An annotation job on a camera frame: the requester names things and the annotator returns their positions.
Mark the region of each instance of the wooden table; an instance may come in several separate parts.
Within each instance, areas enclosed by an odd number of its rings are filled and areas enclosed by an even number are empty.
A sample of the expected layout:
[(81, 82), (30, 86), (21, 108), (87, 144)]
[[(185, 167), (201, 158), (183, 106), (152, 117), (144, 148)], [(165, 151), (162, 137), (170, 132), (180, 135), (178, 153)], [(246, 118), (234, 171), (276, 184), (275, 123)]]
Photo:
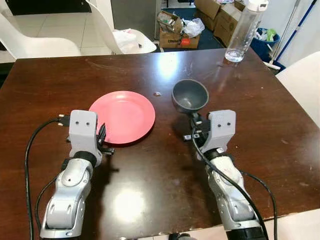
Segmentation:
[[(119, 90), (151, 101), (154, 128), (136, 144), (115, 146), (115, 155), (95, 169), (81, 239), (137, 238), (220, 224), (204, 166), (195, 160), (192, 144), (182, 141), (190, 132), (188, 119), (171, 102), (173, 86), (185, 78), (209, 90), (202, 114), (236, 112), (228, 152), (239, 169), (266, 181), (279, 215), (320, 207), (319, 129), (252, 50), (238, 65), (224, 61), (224, 49), (19, 59), (0, 90), (1, 237), (28, 238), (23, 166), (35, 128), (58, 114), (87, 110), (100, 96)], [(68, 128), (53, 124), (34, 141), (33, 204), (69, 154), (67, 135)], [(245, 187), (270, 218), (264, 188), (247, 178)], [(41, 201), (41, 216), (53, 190)]]

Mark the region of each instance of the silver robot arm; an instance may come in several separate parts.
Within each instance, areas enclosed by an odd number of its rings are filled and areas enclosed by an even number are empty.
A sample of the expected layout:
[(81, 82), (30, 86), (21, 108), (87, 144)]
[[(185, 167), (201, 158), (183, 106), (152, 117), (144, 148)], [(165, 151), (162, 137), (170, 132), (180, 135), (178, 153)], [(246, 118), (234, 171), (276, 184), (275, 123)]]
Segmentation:
[(55, 181), (55, 193), (46, 206), (41, 238), (60, 239), (81, 235), (85, 201), (91, 190), (90, 179), (94, 167), (99, 166), (102, 161), (96, 131), (96, 113), (84, 110), (71, 112), (71, 159)]
[[(234, 166), (231, 157), (224, 152), (236, 131), (236, 113), (232, 110), (212, 111), (208, 119), (194, 115), (191, 121), (196, 128), (201, 152), (221, 172), (231, 178), (244, 191), (244, 179)], [(219, 214), (229, 240), (264, 240), (260, 222), (245, 197), (226, 179), (206, 167), (208, 183), (215, 195)]]

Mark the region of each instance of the trash bin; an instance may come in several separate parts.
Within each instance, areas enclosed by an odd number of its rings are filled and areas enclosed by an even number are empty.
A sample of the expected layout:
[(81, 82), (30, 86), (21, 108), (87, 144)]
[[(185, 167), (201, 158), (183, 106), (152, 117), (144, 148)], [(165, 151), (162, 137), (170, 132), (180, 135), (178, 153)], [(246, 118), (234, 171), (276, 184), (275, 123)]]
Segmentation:
[[(262, 34), (262, 29), (267, 30), (266, 28), (259, 27), (257, 32)], [(263, 41), (254, 37), (250, 46), (255, 53), (258, 54), (262, 61), (269, 62), (271, 58), (269, 56), (270, 49), (267, 44), (269, 44), (269, 46), (272, 48), (277, 42), (279, 42), (279, 40), (280, 36), (278, 34), (273, 37), (273, 41)]]

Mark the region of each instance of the red plate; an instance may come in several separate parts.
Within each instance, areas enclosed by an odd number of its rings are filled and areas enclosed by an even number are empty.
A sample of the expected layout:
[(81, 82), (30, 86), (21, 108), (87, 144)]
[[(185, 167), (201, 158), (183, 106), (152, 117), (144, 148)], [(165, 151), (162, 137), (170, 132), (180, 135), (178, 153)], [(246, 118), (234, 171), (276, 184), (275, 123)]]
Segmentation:
[(156, 113), (151, 102), (133, 91), (114, 91), (97, 99), (89, 111), (98, 114), (97, 133), (105, 123), (105, 142), (127, 144), (152, 128)]

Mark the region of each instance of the white bag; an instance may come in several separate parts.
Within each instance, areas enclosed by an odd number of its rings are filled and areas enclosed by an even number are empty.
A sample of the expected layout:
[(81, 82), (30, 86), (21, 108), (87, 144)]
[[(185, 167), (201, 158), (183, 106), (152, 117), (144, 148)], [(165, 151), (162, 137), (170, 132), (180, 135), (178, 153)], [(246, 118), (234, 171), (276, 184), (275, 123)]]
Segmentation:
[(182, 28), (182, 31), (188, 34), (190, 39), (198, 36), (203, 30), (205, 30), (205, 25), (200, 18), (195, 18), (192, 21), (183, 19), (183, 21), (186, 26)]
[(130, 33), (131, 29), (125, 30), (115, 30), (113, 36), (116, 43), (122, 52), (126, 53), (136, 53), (139, 49), (139, 43), (137, 41), (137, 36)]

